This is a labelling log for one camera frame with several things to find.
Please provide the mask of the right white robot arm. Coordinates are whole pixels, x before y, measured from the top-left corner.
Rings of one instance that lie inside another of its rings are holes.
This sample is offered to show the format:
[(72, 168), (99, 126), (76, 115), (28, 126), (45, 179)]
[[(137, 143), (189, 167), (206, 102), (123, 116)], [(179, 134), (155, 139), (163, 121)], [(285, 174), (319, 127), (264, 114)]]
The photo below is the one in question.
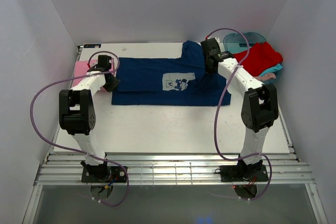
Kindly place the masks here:
[(216, 172), (222, 182), (266, 182), (269, 178), (261, 154), (266, 135), (279, 116), (277, 90), (274, 85), (254, 78), (230, 52), (221, 51), (215, 38), (202, 41), (201, 47), (205, 71), (224, 77), (227, 85), (233, 85), (243, 98), (243, 149), (235, 165), (220, 166)]

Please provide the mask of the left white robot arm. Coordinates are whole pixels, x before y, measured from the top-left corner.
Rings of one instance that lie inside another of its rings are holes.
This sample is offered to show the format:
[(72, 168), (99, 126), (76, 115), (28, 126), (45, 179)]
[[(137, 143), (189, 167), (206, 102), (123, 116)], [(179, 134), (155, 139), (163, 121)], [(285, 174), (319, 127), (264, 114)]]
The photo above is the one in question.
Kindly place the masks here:
[(118, 67), (114, 67), (114, 53), (99, 51), (90, 56), (98, 56), (94, 65), (89, 65), (82, 80), (68, 90), (59, 92), (59, 124), (61, 129), (76, 140), (80, 152), (85, 155), (82, 165), (93, 169), (94, 177), (105, 182), (111, 177), (111, 168), (107, 166), (106, 153), (100, 147), (93, 129), (96, 125), (96, 113), (93, 105), (93, 96), (100, 90), (111, 93), (119, 84), (114, 76)]

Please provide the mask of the blue mickey t-shirt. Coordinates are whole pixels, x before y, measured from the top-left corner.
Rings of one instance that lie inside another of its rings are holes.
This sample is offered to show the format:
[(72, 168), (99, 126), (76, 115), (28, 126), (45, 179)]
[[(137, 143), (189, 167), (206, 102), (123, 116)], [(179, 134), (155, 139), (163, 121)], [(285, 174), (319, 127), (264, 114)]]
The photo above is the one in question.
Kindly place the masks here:
[(120, 58), (112, 93), (113, 105), (230, 105), (224, 93), (226, 79), (205, 72), (201, 46), (193, 41), (182, 44), (179, 58)]

